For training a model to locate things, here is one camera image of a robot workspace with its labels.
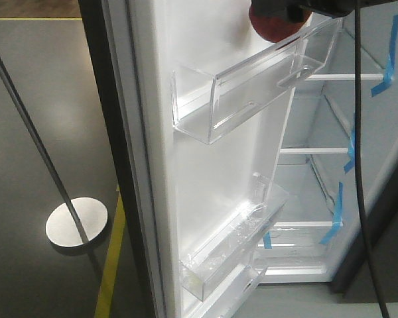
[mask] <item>yellow tape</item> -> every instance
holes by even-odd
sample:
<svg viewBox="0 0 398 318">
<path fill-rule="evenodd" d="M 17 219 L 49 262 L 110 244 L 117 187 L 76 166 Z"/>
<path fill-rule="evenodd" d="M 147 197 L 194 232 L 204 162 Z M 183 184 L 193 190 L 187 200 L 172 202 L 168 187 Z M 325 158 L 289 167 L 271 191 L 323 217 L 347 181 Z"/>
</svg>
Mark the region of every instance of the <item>yellow tape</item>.
<svg viewBox="0 0 398 318">
<path fill-rule="evenodd" d="M 0 21 L 82 21 L 81 18 L 0 18 Z"/>
<path fill-rule="evenodd" d="M 113 289 L 115 287 L 124 227 L 124 206 L 122 204 L 121 195 L 118 194 L 117 210 L 113 220 L 111 239 L 109 241 L 109 248 L 107 250 L 105 266 L 101 277 L 98 303 L 96 304 L 94 318 L 108 318 L 111 313 Z"/>
</svg>

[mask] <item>refrigerator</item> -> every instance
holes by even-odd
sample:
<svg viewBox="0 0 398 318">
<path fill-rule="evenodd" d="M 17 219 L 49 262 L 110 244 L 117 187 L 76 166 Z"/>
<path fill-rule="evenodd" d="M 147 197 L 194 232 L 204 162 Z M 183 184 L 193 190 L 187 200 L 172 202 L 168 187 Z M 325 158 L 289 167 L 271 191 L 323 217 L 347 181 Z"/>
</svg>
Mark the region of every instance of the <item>refrigerator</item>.
<svg viewBox="0 0 398 318">
<path fill-rule="evenodd" d="M 80 1 L 151 317 L 231 317 L 259 284 L 330 282 L 359 231 L 353 19 L 313 13 L 273 44 L 249 6 Z M 363 13 L 367 211 L 398 162 L 398 78 L 371 96 L 394 14 Z"/>
</svg>

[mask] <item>transparent door shelf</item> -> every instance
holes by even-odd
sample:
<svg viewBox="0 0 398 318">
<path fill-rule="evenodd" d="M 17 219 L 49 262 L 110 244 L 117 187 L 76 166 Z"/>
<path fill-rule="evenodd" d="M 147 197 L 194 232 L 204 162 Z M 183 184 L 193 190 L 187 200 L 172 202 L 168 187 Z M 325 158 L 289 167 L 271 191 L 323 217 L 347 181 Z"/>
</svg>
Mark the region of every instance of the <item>transparent door shelf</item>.
<svg viewBox="0 0 398 318">
<path fill-rule="evenodd" d="M 245 254 L 275 223 L 287 200 L 287 193 L 274 185 L 268 204 L 245 203 L 239 213 L 220 233 L 198 252 L 180 261 L 182 285 L 204 301 L 241 262 Z"/>
<path fill-rule="evenodd" d="M 230 318 L 262 281 L 267 267 L 267 260 L 259 252 L 249 253 L 188 318 Z"/>
<path fill-rule="evenodd" d="M 177 65 L 174 127 L 206 144 L 324 67 L 342 20 L 328 19 L 218 73 Z"/>
</svg>

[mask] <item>gray floor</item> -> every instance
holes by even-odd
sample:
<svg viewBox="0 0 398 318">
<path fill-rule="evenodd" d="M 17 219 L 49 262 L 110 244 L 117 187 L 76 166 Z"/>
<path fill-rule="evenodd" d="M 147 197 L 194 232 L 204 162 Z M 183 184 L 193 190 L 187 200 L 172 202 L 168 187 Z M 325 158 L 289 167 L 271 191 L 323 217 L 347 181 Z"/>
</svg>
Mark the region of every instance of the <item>gray floor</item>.
<svg viewBox="0 0 398 318">
<path fill-rule="evenodd" d="M 380 318 L 375 303 L 340 303 L 325 284 L 259 286 L 234 318 Z M 398 303 L 388 304 L 398 318 Z"/>
<path fill-rule="evenodd" d="M 0 53 L 71 197 L 102 201 L 117 180 L 81 21 L 0 21 Z M 109 233 L 62 254 L 45 223 L 62 198 L 0 81 L 0 318 L 92 318 Z M 111 317 L 142 317 L 125 232 Z"/>
</svg>

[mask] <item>blue painter's tape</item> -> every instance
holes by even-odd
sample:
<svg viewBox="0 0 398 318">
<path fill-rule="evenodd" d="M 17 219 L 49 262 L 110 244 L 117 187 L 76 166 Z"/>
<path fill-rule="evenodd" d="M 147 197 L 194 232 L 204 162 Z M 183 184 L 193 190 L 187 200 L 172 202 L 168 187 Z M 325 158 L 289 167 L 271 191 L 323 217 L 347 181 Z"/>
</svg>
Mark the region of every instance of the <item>blue painter's tape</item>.
<svg viewBox="0 0 398 318">
<path fill-rule="evenodd" d="M 264 248 L 265 249 L 272 249 L 273 247 L 271 246 L 271 235 L 270 232 L 265 233 L 264 235 Z"/>
<path fill-rule="evenodd" d="M 397 48 L 398 37 L 398 15 L 393 16 L 391 40 L 389 41 L 389 55 L 387 56 L 386 70 L 383 75 L 383 81 L 371 89 L 371 96 L 375 97 L 382 91 L 390 88 L 395 74 L 395 51 Z"/>
<path fill-rule="evenodd" d="M 356 130 L 355 127 L 351 131 L 350 145 L 348 147 L 348 156 L 350 161 L 344 166 L 347 174 L 356 165 Z"/>
<path fill-rule="evenodd" d="M 342 225 L 342 213 L 344 212 L 343 203 L 342 203 L 343 192 L 344 192 L 344 184 L 342 182 L 339 182 L 339 194 L 336 200 L 336 204 L 334 206 L 332 228 L 326 233 L 326 235 L 324 235 L 324 237 L 320 241 L 320 244 L 324 245 L 328 244 L 330 240 L 340 230 L 340 227 Z"/>
</svg>

